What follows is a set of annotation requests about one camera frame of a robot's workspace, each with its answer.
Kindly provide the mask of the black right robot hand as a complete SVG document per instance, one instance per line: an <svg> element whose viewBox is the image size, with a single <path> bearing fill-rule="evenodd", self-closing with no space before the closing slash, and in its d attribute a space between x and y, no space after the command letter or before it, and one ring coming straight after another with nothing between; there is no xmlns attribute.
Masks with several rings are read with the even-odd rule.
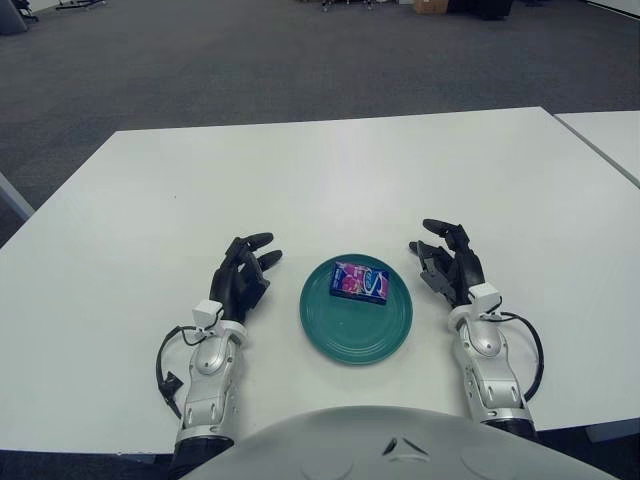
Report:
<svg viewBox="0 0 640 480"><path fill-rule="evenodd" d="M447 300L452 314L498 321L502 297L486 282L464 227L435 219L424 219L423 227L442 238L447 249L423 241L409 243L419 259L422 280Z"/></svg>

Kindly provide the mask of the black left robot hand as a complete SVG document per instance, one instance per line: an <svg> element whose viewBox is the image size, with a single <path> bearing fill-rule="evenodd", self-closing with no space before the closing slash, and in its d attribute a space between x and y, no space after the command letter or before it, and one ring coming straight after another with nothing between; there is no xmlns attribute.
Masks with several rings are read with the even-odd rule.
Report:
<svg viewBox="0 0 640 480"><path fill-rule="evenodd" d="M264 272L283 255L281 250L273 250L256 256L257 250L273 240L271 232L263 232L236 237L231 242L213 275L209 299L205 302L205 312L210 317L200 317L201 329L210 330L219 321L245 325L248 312L256 307L270 285Z"/></svg>

